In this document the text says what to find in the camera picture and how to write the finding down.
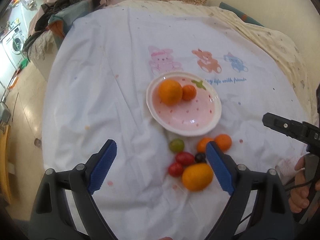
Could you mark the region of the person's right hand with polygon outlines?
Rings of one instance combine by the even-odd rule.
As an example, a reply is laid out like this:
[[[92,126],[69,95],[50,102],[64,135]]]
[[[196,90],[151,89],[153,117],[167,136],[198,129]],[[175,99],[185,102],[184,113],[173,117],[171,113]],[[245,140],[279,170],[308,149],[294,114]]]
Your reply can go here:
[[[306,183],[304,175],[305,160],[301,157],[295,165],[297,174],[295,175],[295,186]],[[289,198],[289,206],[293,213],[300,213],[309,206],[309,188],[307,186],[297,187],[291,190]]]

